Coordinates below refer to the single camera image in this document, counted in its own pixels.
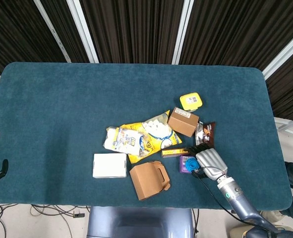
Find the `black curtain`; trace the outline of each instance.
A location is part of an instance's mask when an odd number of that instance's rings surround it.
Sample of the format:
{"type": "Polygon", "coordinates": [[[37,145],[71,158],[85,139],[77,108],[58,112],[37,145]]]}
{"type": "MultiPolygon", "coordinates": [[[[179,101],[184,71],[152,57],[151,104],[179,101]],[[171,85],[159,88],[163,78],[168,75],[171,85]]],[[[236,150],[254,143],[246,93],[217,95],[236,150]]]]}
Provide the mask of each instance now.
{"type": "Polygon", "coordinates": [[[41,0],[71,62],[89,63],[66,0],[41,0]]]}
{"type": "Polygon", "coordinates": [[[172,63],[183,0],[81,0],[102,63],[172,63]]]}
{"type": "Polygon", "coordinates": [[[32,0],[0,0],[0,74],[13,61],[66,62],[32,0]]]}
{"type": "Polygon", "coordinates": [[[180,64],[263,70],[293,38],[293,0],[195,0],[180,64]]]}
{"type": "Polygon", "coordinates": [[[293,55],[266,80],[275,117],[293,120],[293,55]]]}

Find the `tiled floor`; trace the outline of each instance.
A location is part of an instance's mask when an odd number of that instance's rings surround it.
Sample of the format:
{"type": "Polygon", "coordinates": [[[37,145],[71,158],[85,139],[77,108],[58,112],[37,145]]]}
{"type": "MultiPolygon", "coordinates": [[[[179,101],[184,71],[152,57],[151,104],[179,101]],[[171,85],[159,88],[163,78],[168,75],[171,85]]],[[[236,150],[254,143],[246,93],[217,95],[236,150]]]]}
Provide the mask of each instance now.
{"type": "MultiPolygon", "coordinates": [[[[280,142],[284,159],[293,161],[293,135],[287,132],[279,133],[280,142]]],[[[66,217],[70,225],[73,238],[85,238],[88,226],[88,212],[82,209],[85,213],[84,218],[66,217]]],[[[6,225],[8,238],[69,238],[69,230],[66,222],[61,216],[48,217],[30,215],[30,205],[17,205],[5,210],[2,217],[6,225]]],[[[293,219],[284,217],[277,224],[290,226],[293,228],[293,219]]],[[[229,217],[222,210],[201,209],[199,215],[198,230],[199,238],[221,238],[229,237],[229,231],[241,224],[229,217]]],[[[4,231],[0,225],[0,238],[4,237],[4,231]]]]}

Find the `yellow snack bag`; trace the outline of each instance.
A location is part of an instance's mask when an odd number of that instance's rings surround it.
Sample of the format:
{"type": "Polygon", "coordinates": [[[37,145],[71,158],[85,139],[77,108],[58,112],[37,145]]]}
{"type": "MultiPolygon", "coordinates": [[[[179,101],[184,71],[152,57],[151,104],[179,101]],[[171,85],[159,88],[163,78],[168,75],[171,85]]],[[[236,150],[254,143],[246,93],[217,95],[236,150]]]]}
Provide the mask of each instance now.
{"type": "Polygon", "coordinates": [[[131,163],[136,163],[141,159],[152,155],[161,149],[169,147],[171,145],[177,145],[182,143],[181,139],[167,124],[168,115],[170,111],[160,114],[154,118],[151,118],[145,122],[137,122],[132,124],[125,124],[120,128],[136,130],[143,134],[148,134],[148,139],[144,141],[145,150],[149,153],[145,156],[128,155],[131,163]]]}

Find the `yellow container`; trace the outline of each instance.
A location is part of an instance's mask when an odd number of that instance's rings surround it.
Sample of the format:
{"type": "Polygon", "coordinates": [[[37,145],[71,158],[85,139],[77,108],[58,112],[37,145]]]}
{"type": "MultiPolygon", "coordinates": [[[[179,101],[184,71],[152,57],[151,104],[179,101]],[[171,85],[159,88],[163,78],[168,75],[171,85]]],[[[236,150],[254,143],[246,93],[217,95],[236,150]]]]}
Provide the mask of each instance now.
{"type": "Polygon", "coordinates": [[[189,93],[180,97],[180,103],[185,111],[193,112],[202,106],[198,93],[189,93]]]}

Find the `teal tablecloth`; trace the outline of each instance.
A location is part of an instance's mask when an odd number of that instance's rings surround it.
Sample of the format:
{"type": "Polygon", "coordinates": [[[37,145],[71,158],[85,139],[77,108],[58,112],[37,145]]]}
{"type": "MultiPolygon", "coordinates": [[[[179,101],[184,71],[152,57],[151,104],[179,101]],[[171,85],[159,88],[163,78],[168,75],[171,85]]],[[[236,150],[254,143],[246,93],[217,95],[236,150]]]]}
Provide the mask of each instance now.
{"type": "MultiPolygon", "coordinates": [[[[178,158],[160,153],[168,191],[138,201],[128,176],[92,178],[106,127],[145,121],[198,92],[195,114],[215,121],[215,148],[257,209],[285,209],[291,191],[262,73],[255,68],[158,64],[12,63],[0,79],[0,203],[218,208],[178,158]]],[[[193,138],[181,136],[184,143],[193,138]]],[[[222,204],[216,182],[207,183],[222,204]]]]}

